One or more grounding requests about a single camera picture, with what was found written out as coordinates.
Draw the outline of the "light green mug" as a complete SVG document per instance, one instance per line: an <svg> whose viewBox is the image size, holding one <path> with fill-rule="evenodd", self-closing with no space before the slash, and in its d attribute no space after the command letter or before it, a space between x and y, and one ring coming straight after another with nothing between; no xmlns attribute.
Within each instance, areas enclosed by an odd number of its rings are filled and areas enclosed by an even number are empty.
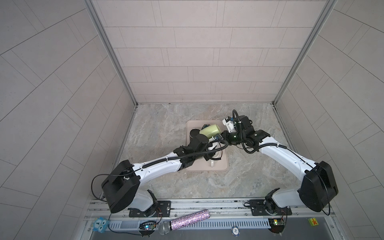
<svg viewBox="0 0 384 240"><path fill-rule="evenodd" d="M217 134L221 134L222 130L218 125L210 125L202 130L200 130L199 134L206 136L208 139L216 136Z"/></svg>

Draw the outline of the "white mug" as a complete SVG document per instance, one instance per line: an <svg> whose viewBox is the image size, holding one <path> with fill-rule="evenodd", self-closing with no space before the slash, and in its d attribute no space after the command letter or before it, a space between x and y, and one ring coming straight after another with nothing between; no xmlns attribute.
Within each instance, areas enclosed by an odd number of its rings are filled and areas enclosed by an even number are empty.
<svg viewBox="0 0 384 240"><path fill-rule="evenodd" d="M211 168L213 168L215 166L216 161L219 161L222 159L221 152L210 153L207 156L208 156Z"/></svg>

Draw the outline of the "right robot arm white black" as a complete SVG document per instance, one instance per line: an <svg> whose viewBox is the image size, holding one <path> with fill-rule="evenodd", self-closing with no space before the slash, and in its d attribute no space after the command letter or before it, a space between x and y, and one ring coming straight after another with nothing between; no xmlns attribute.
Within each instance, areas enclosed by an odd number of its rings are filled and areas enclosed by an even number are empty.
<svg viewBox="0 0 384 240"><path fill-rule="evenodd" d="M262 153L274 159L289 170L301 182L300 188L269 192L264 200L264 207L269 215L277 215L288 207L307 207L314 212L321 212L330 207L330 201L339 193L332 167L321 161L307 159L289 149L263 130L255 130L247 116L231 117L223 120L227 128L223 138L229 145L241 145L246 153Z"/></svg>

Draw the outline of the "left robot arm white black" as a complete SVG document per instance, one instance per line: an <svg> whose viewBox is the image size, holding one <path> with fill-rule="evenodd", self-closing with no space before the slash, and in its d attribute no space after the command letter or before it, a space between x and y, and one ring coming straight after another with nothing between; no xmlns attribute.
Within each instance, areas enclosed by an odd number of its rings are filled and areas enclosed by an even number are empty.
<svg viewBox="0 0 384 240"><path fill-rule="evenodd" d="M147 217L152 216L159 202L152 191L140 190L141 185L165 174L186 169L197 158L222 151L228 145L226 140L210 142L208 137L198 134L188 146L181 146L162 158L137 164L128 160L120 162L101 184L110 212L115 214L129 209L138 210Z"/></svg>

